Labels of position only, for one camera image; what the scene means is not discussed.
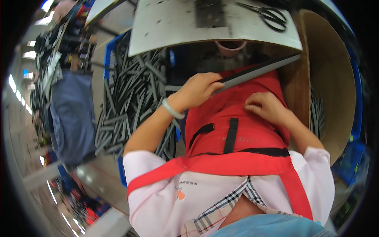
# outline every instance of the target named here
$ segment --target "red apron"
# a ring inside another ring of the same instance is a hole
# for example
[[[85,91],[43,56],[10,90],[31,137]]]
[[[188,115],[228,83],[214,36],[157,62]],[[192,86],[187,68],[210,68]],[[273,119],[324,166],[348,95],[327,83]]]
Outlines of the red apron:
[[[222,72],[223,77],[244,70]],[[186,121],[186,157],[172,159],[129,183],[129,194],[140,187],[184,171],[225,176],[279,175],[292,210],[313,220],[309,201],[293,168],[284,127],[273,127],[244,109],[255,92],[270,91],[282,102],[276,71],[227,89],[190,109]]]

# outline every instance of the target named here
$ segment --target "bracelet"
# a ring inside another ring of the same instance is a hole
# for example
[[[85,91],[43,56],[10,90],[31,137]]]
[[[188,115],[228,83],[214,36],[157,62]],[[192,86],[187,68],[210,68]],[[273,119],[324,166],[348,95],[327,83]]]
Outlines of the bracelet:
[[[173,117],[177,118],[177,119],[183,119],[185,117],[185,114],[184,113],[178,113],[177,111],[175,111],[173,108],[171,108],[169,106],[169,104],[167,103],[167,98],[164,98],[163,101],[162,101],[162,105],[163,107],[167,110],[167,112],[169,114],[171,114]]]

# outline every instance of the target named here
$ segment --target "blue face mask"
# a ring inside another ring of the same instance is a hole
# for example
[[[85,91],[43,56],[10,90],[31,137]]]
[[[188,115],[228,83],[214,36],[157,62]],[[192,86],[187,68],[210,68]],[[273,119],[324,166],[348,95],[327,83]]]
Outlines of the blue face mask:
[[[319,223],[303,217],[281,214],[262,214],[245,217],[229,224],[210,237],[333,237]]]

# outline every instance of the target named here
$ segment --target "pink shirt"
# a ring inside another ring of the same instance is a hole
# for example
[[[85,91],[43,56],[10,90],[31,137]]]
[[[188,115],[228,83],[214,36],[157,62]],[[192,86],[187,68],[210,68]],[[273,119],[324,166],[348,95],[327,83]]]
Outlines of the pink shirt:
[[[309,200],[313,220],[324,226],[334,200],[334,181],[330,155],[324,149],[308,147],[304,156],[290,151],[292,164]],[[163,165],[165,161],[149,151],[132,151],[125,155],[128,184],[134,178]],[[129,195],[130,224],[141,236],[177,237],[189,220],[235,190],[246,177],[217,176],[186,171],[134,190]],[[252,176],[252,184],[264,204],[293,214],[287,193],[278,175]],[[201,235],[209,236],[220,225]]]

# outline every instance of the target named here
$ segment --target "pile of rubber tubes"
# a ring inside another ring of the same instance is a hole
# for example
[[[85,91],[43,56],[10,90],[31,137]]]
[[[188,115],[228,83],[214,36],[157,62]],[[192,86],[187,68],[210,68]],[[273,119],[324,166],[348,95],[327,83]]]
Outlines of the pile of rubber tubes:
[[[95,155],[103,151],[119,158],[127,140],[137,127],[162,104],[166,92],[167,49],[128,57],[129,42],[120,39],[113,50],[113,76],[104,79],[102,112],[97,122]],[[165,160],[175,157],[176,128],[174,119],[165,131],[155,152]]]

